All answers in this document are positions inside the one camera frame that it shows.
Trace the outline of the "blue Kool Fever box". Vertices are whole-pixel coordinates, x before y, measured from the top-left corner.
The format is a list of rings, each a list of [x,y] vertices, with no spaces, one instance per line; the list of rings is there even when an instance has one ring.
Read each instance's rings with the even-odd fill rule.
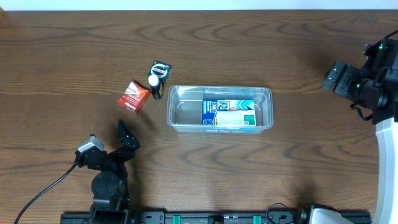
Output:
[[[254,110],[254,100],[203,100],[202,103],[202,123],[203,125],[215,124],[215,117],[219,111]]]

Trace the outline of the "red Panadol box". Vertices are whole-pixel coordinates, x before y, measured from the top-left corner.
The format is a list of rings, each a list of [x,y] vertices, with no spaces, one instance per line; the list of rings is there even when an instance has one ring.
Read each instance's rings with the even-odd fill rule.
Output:
[[[122,96],[117,100],[119,106],[138,113],[150,95],[150,91],[136,82],[131,82]]]

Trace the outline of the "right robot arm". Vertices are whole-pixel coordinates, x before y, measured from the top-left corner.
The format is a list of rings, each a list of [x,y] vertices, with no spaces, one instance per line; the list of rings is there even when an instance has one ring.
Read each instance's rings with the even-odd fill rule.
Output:
[[[377,205],[373,223],[397,223],[397,41],[388,34],[367,44],[361,68],[337,60],[322,88],[352,102],[350,108],[376,127],[379,147]],[[364,116],[362,109],[371,110]]]

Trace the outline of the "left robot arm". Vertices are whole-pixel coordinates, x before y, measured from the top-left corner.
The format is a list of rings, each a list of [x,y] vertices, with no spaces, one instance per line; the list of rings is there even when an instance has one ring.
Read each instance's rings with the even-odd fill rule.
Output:
[[[129,208],[128,173],[125,163],[135,158],[134,151],[140,144],[128,130],[123,120],[118,121],[117,142],[121,147],[106,152],[104,144],[95,136],[83,141],[75,152],[78,167],[98,170],[91,183],[93,204],[90,207],[89,224],[137,223],[137,213]]]

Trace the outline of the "white blue Panadol box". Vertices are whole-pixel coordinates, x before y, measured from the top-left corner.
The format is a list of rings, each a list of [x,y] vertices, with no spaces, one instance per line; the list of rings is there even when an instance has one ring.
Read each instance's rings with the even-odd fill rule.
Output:
[[[256,113],[254,110],[219,111],[215,117],[218,126],[255,126]]]

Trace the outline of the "dark green small box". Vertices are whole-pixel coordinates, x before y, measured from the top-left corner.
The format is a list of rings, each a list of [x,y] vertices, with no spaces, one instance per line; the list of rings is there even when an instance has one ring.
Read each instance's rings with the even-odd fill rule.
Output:
[[[163,85],[166,85],[166,82],[170,76],[171,71],[172,71],[171,65],[155,60],[149,70],[148,77],[150,75],[155,75],[158,77],[158,79],[162,82]]]

